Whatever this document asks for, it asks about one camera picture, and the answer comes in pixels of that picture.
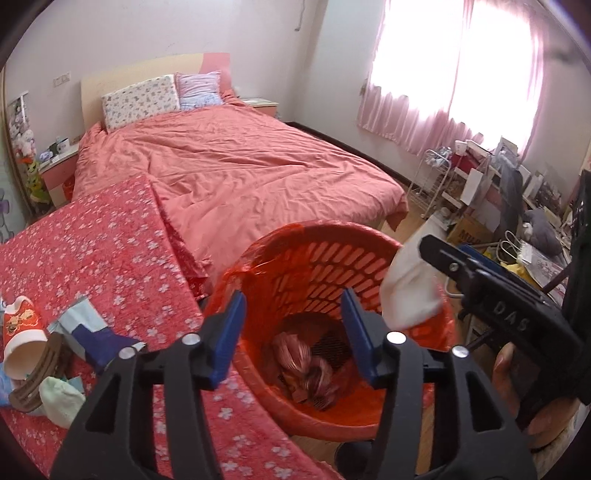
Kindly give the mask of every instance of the paper cup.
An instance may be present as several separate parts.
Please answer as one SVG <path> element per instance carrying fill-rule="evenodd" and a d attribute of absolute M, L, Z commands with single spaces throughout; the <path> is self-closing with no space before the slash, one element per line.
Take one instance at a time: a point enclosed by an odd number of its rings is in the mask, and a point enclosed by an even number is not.
<path fill-rule="evenodd" d="M 4 372 L 13 380 L 26 380 L 37 366 L 47 335 L 33 303 L 18 297 L 4 311 Z"/>

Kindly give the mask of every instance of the purple pillow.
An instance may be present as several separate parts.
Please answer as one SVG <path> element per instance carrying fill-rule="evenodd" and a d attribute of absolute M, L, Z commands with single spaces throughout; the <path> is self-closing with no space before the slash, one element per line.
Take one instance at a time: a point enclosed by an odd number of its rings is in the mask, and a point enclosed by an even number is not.
<path fill-rule="evenodd" d="M 221 72 L 191 75 L 176 73 L 174 76 L 182 111 L 204 106 L 223 105 L 219 94 Z"/>

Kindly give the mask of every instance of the pillow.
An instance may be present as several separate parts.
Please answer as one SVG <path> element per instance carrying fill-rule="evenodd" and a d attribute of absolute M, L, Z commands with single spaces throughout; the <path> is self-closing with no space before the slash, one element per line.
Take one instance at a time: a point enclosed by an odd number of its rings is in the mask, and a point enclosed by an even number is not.
<path fill-rule="evenodd" d="M 173 75 L 129 85 L 103 95 L 102 100 L 109 133 L 138 120 L 180 110 Z"/>
<path fill-rule="evenodd" d="M 223 105 L 219 94 L 220 75 L 220 72 L 193 75 L 176 73 L 181 110 L 188 111 L 204 106 Z"/>

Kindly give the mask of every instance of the window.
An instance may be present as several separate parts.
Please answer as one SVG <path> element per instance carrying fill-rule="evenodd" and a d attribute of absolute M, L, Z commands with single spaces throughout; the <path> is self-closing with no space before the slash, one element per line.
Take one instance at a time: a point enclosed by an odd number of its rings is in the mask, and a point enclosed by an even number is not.
<path fill-rule="evenodd" d="M 360 125 L 413 153 L 501 136 L 522 153 L 543 77 L 538 22 L 508 0 L 387 1 Z"/>

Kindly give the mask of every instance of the screw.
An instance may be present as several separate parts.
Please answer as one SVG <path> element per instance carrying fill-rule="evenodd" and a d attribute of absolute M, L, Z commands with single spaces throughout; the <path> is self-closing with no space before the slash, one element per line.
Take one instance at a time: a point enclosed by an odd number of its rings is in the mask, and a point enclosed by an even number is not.
<path fill-rule="evenodd" d="M 406 342 L 406 335 L 402 332 L 390 332 L 386 335 L 386 339 L 388 342 L 393 343 L 394 345 L 402 345 Z"/>
<path fill-rule="evenodd" d="M 135 348 L 133 348 L 132 346 L 126 346 L 119 350 L 119 358 L 127 360 L 128 358 L 135 357 L 136 353 L 137 351 L 135 350 Z"/>
<path fill-rule="evenodd" d="M 196 333 L 188 333 L 182 340 L 185 345 L 197 345 L 200 341 L 201 337 Z"/>
<path fill-rule="evenodd" d="M 468 349 L 462 345 L 456 345 L 454 348 L 452 348 L 452 353 L 458 358 L 466 358 L 468 355 L 470 355 Z"/>

